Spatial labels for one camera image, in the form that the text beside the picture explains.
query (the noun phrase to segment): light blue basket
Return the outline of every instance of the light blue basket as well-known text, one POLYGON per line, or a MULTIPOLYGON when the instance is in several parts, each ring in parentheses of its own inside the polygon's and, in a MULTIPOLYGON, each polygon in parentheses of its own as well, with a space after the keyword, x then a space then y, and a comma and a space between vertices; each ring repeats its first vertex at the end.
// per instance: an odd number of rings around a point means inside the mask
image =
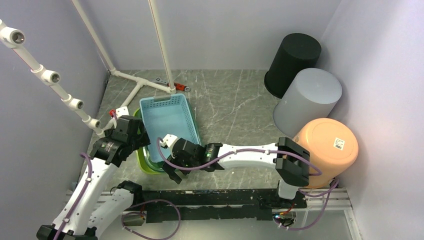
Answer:
MULTIPOLYGON (((163 162, 156 147, 158 137, 164 138, 167 134, 172 134, 201 145, 190 105, 184 94, 142 98, 140 112, 151 142, 147 147, 149 153, 147 164, 150 162, 156 165, 163 162)), ((169 149, 162 148, 162 152, 165 157, 171 154, 169 149)))

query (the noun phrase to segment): marble surface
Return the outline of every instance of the marble surface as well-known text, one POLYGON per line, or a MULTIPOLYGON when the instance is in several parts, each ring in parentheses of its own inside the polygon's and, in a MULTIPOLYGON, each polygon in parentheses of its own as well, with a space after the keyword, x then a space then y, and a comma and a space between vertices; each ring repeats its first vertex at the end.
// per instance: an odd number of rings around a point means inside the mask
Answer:
MULTIPOLYGON (((132 70, 124 73, 154 79, 166 79, 163 70, 132 70)), ((266 70, 175 70, 174 81, 191 88, 185 94, 204 144, 221 142, 237 146, 275 143, 284 135, 275 127, 272 113, 278 98, 264 87, 266 70)), ((102 126, 109 121, 109 110, 120 107, 135 86, 135 82, 111 76, 97 114, 102 126)), ((166 95, 164 91, 144 86, 128 105, 130 114, 137 110, 141 98, 166 95)), ((93 134, 92 144, 98 139, 93 134)), ((124 180, 143 186, 145 190, 201 190, 275 188, 280 176, 266 168, 236 167, 215 172, 192 171, 180 184, 167 174, 148 175, 140 170, 133 153, 117 170, 106 190, 124 180)))

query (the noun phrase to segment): wall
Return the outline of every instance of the wall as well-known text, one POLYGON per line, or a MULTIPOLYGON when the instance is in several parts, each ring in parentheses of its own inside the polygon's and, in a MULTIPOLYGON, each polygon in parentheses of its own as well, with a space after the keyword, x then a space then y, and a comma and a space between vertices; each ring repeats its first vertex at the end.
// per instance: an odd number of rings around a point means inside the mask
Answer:
MULTIPOLYGON (((95 115, 107 71, 71 1, 3 0, 0 19, 26 34, 26 48, 95 115)), ((0 233, 36 239, 78 179, 92 131, 0 43, 0 233)))
POLYGON ((424 2, 343 0, 319 67, 341 82, 330 117, 352 129, 341 175, 365 240, 424 239, 424 2))
MULTIPOLYGON (((157 0, 172 69, 268 69, 284 36, 319 39, 341 0, 157 0)), ((163 69, 147 0, 84 1, 114 64, 163 69)))

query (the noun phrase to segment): barcode sticker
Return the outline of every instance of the barcode sticker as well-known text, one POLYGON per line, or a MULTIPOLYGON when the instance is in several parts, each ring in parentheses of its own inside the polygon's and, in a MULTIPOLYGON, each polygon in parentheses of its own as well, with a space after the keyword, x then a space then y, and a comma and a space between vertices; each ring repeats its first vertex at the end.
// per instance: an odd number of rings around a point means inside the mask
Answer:
POLYGON ((337 149, 343 150, 343 148, 345 147, 345 141, 336 137, 333 146, 337 149))

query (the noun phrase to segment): purple cable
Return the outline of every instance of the purple cable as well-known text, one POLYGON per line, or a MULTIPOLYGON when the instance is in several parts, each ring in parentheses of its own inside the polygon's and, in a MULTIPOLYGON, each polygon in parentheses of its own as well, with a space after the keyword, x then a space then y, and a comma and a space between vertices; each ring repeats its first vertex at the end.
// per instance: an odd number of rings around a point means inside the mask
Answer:
POLYGON ((131 209, 131 208, 136 208, 136 207, 138 207, 138 206, 141 206, 141 205, 144 205, 144 204, 153 203, 153 202, 165 202, 165 203, 167 203, 167 204, 171 205, 171 206, 172 206, 172 207, 176 210, 176 213, 178 214, 178 225, 176 226, 176 228, 175 228, 175 230, 173 231, 173 233, 171 233, 171 235, 169 235, 169 236, 167 236, 167 237, 165 237, 165 238, 151 238, 151 237, 148 237, 148 236, 142 235, 142 234, 140 234, 140 233, 138 233, 138 232, 136 232, 136 231, 133 231, 133 230, 131 230, 129 227, 125 226, 124 218, 125 218, 126 216, 129 216, 129 215, 142 215, 142 213, 140 213, 140 212, 136 212, 136 211, 132 211, 132 212, 129 212, 129 213, 127 213, 127 214, 123 215, 123 216, 121 217, 121 219, 120 219, 120 223, 122 224, 122 227, 123 227, 125 230, 127 230, 127 231, 129 231, 130 233, 133 233, 133 234, 135 234, 135 235, 137 235, 137 236, 139 236, 139 237, 142 237, 142 238, 144 238, 144 239, 147 239, 147 240, 168 240, 168 239, 172 238, 172 237, 173 237, 173 236, 177 233, 177 231, 178 231, 178 229, 180 228, 180 225, 181 225, 181 214, 180 214, 180 211, 178 210, 177 206, 175 206, 175 204, 173 204, 172 202, 170 202, 170 201, 168 201, 168 200, 163 200, 163 199, 154 199, 154 200, 148 200, 148 201, 144 201, 144 202, 142 202, 142 203, 138 203, 138 204, 132 205, 132 206, 130 206, 129 208, 130 208, 130 209, 131 209))
POLYGON ((331 187, 330 187, 330 189, 328 189, 327 191, 325 191, 325 192, 322 192, 322 193, 320 193, 320 194, 317 194, 317 195, 312 195, 312 194, 309 194, 309 193, 307 193, 307 192, 305 192, 305 191, 302 191, 302 190, 298 190, 301 194, 303 194, 303 195, 305 195, 305 196, 308 196, 308 197, 311 197, 311 198, 318 198, 318 197, 321 197, 321 196, 324 196, 324 195, 326 195, 326 194, 329 194, 329 193, 331 193, 331 191, 332 191, 332 187, 333 186, 337 186, 337 184, 339 184, 339 180, 338 179, 336 179, 335 180, 335 182, 331 185, 331 187))
MULTIPOLYGON (((225 157, 227 157, 229 155, 234 154, 233 151, 229 151, 229 152, 227 152, 227 153, 225 153, 225 154, 223 154, 223 155, 215 158, 214 160, 212 160, 212 161, 210 161, 208 163, 205 163, 205 164, 203 164, 201 166, 183 167, 183 166, 175 165, 172 162, 168 161, 168 159, 164 156, 164 154, 161 151, 161 144, 160 144, 160 142, 162 142, 162 141, 163 141, 162 138, 158 137, 157 140, 156 140, 156 146, 157 146, 157 150, 159 151, 159 155, 162 157, 163 161, 165 161, 165 163, 167 163, 168 165, 170 165, 173 168, 176 168, 176 169, 179 169, 179 170, 184 170, 184 171, 194 171, 194 170, 200 170, 200 169, 206 168, 207 166, 210 166, 210 165, 218 162, 219 160, 221 160, 221 159, 223 159, 223 158, 225 158, 225 157)), ((265 151, 266 150, 255 149, 255 148, 237 149, 237 152, 238 153, 241 153, 241 152, 265 153, 265 151)), ((281 151, 281 150, 270 150, 269 153, 271 153, 271 154, 288 155, 288 156, 294 157, 294 158, 296 158, 296 159, 304 162, 305 164, 307 164, 308 166, 310 166, 311 168, 313 168, 315 171, 317 171, 317 173, 311 173, 311 174, 309 174, 310 176, 319 176, 319 175, 322 175, 323 174, 323 172, 321 170, 319 170, 318 167, 316 167, 315 165, 313 165, 312 163, 310 163, 308 160, 304 159, 303 157, 301 157, 301 156, 299 156, 297 154, 294 154, 292 152, 281 151)))
POLYGON ((337 184, 339 183, 339 180, 337 179, 336 181, 335 181, 335 183, 331 186, 331 188, 329 189, 329 193, 328 193, 328 195, 327 195, 327 198, 325 199, 325 202, 324 202, 324 206, 322 206, 322 209, 321 209, 321 212, 319 213, 319 215, 315 218, 315 220, 311 223, 311 224, 309 224, 309 225, 307 225, 307 226, 304 226, 304 227, 297 227, 297 228, 291 228, 291 227, 289 227, 289 228, 287 228, 287 230, 290 230, 290 231, 301 231, 301 230, 306 230, 306 229, 309 229, 309 228, 311 228, 312 226, 314 226, 316 223, 318 223, 318 221, 320 220, 320 218, 323 216, 323 214, 324 214, 324 210, 326 209, 326 207, 327 207, 327 204, 329 203, 329 199, 330 199, 330 193, 331 193, 331 191, 333 190, 333 189, 335 189, 336 188, 336 186, 337 186, 337 184))
POLYGON ((112 112, 112 117, 115 119, 116 124, 118 124, 118 117, 117 117, 117 114, 114 111, 112 112))
MULTIPOLYGON (((88 166, 88 178, 92 177, 92 172, 93 172, 93 165, 92 165, 92 161, 90 161, 90 157, 87 155, 87 153, 85 152, 81 152, 79 154, 81 157, 83 157, 86 161, 87 161, 87 166, 88 166)), ((84 186, 82 187, 81 191, 78 194, 78 197, 76 197, 76 200, 73 202, 72 206, 70 207, 69 211, 67 212, 67 214, 65 215, 65 219, 69 219, 69 217, 72 215, 72 213, 74 212, 75 208, 78 206, 78 204, 80 203, 81 199, 83 198, 84 193, 86 192, 88 186, 89 186, 89 181, 85 180, 84 182, 84 186)), ((65 228, 66 222, 62 221, 62 223, 59 226, 59 229, 56 231, 56 234, 53 237, 53 240, 57 240, 59 235, 61 234, 62 230, 65 228)))

